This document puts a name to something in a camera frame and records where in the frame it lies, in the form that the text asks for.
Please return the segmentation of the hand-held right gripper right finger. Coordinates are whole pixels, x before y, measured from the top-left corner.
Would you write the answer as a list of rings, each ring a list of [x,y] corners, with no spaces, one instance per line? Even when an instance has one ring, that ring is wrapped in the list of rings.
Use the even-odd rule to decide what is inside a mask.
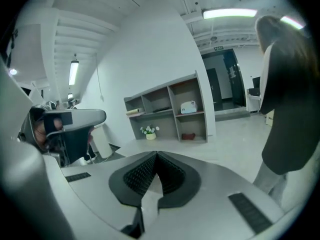
[[[272,226],[284,211],[265,192],[234,171],[188,156],[165,152],[194,168],[201,179],[195,196],[184,206],[160,209],[149,228],[150,240],[248,240],[256,236],[234,199],[243,195]]]

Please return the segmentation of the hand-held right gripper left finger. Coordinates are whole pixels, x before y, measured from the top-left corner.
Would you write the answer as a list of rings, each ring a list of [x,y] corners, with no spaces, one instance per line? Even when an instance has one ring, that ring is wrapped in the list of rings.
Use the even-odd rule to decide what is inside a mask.
[[[134,238],[124,228],[137,223],[137,208],[121,204],[109,187],[112,169],[122,160],[60,168],[48,155],[43,157],[48,181],[57,204],[71,229],[71,240],[152,240],[142,233]]]

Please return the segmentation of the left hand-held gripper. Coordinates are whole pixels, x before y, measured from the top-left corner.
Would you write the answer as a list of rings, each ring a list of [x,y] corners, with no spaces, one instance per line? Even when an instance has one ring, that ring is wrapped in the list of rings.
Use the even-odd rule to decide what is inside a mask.
[[[105,122],[101,109],[56,110],[56,105],[31,107],[19,131],[19,140],[66,167],[84,157],[93,128]]]

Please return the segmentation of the pale cylindrical bin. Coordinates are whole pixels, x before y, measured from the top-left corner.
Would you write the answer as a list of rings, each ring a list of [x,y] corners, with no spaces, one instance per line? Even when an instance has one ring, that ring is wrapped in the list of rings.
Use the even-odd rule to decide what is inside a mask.
[[[94,130],[91,132],[93,137],[92,142],[94,143],[96,150],[99,152],[100,156],[103,159],[107,159],[113,153],[108,136],[105,133],[106,124],[101,123],[94,127]]]

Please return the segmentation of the long ceiling lamp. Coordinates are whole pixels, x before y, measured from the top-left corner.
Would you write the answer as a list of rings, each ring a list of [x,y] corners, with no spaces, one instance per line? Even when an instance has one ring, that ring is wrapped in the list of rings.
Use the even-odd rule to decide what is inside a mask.
[[[76,82],[77,72],[79,67],[78,60],[72,60],[70,63],[70,70],[69,70],[69,81],[68,84],[73,86]]]
[[[304,22],[299,22],[299,21],[297,21],[297,20],[295,20],[295,19],[293,19],[293,18],[291,18],[289,16],[283,16],[283,17],[280,18],[280,20],[282,22],[294,27],[297,30],[301,30],[306,26],[306,24]]]
[[[255,9],[245,8],[223,8],[203,11],[202,15],[205,20],[223,17],[255,17],[257,14]]]

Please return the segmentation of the beige paper roll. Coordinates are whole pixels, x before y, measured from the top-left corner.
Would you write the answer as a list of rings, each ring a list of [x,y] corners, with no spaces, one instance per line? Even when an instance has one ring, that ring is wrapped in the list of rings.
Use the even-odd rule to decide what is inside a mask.
[[[144,112],[145,112],[145,109],[142,108],[142,107],[139,107],[139,108],[135,108],[135,109],[127,111],[126,115],[127,116],[131,116],[131,115],[141,114],[141,113],[144,113]]]

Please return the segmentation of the white flowers in pot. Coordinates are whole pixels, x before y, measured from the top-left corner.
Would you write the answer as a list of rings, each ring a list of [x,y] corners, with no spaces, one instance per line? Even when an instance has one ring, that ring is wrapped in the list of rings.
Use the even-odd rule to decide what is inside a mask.
[[[152,125],[140,128],[142,134],[145,135],[146,139],[149,141],[155,140],[157,138],[156,132],[159,130],[160,128],[158,126],[153,127]]]

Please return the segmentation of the grey open shelf unit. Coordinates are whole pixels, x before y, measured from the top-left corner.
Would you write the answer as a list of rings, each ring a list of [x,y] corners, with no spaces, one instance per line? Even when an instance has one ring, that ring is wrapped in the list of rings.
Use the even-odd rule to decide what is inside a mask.
[[[197,112],[181,114],[181,104],[195,101]],[[208,142],[206,111],[198,73],[158,85],[131,97],[124,98],[127,111],[144,108],[144,113],[127,116],[135,139],[146,136],[141,127],[159,127],[156,136],[160,139],[180,142]],[[170,107],[169,110],[153,113],[154,110]],[[182,140],[182,134],[195,133],[194,140]]]

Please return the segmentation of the dark grey door step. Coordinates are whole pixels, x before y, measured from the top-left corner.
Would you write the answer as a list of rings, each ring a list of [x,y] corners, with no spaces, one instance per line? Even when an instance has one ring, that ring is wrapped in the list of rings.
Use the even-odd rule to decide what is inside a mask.
[[[248,118],[251,116],[245,107],[215,111],[214,114],[216,122]]]

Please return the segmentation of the white desk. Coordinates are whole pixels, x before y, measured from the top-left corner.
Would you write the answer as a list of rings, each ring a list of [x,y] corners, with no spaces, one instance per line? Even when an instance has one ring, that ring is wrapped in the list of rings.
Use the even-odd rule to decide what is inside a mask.
[[[261,107],[261,93],[259,87],[249,88],[246,90],[246,108],[253,113],[259,113]]]

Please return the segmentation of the black double door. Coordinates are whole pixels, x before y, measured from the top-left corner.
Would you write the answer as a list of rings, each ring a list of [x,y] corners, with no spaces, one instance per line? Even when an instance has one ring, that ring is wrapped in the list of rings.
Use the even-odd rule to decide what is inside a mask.
[[[245,108],[245,87],[233,49],[202,55],[215,111]]]

